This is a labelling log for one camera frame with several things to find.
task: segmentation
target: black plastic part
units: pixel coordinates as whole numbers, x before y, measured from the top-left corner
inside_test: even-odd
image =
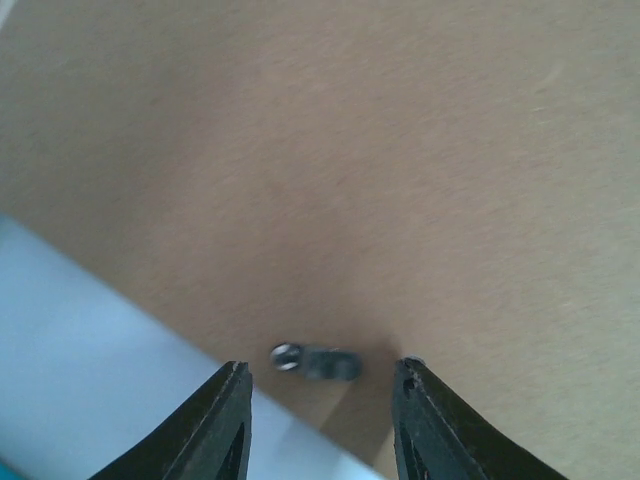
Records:
[[[396,364],[393,424],[400,480],[566,480],[417,359]]]
[[[360,355],[338,348],[318,345],[301,345],[285,343],[288,351],[279,355],[271,354],[271,362],[278,370],[295,372],[310,380],[341,380],[351,382],[362,374]],[[281,365],[296,363],[295,368],[282,370]]]
[[[245,480],[252,388],[246,363],[226,363],[92,480]]]

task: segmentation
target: small black component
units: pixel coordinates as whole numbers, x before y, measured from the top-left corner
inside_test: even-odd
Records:
[[[350,382],[362,373],[362,360],[356,353],[316,345],[281,343],[271,350],[271,362],[278,370],[297,372],[311,380]]]

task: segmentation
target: white surface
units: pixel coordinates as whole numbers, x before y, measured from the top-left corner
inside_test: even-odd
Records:
[[[218,368],[0,216],[0,459],[33,479],[87,478]],[[250,480],[380,477],[253,396]]]

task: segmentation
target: light blue surface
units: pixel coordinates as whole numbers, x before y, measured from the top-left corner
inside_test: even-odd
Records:
[[[91,476],[218,368],[0,216],[0,458],[34,480]],[[249,480],[379,480],[261,392]]]
[[[0,463],[0,480],[23,480]]]

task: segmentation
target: cardboard surface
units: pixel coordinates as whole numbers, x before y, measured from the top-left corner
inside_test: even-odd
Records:
[[[572,478],[640,463],[635,1],[20,0],[0,209],[393,471],[392,360]],[[362,351],[347,389],[283,340]]]

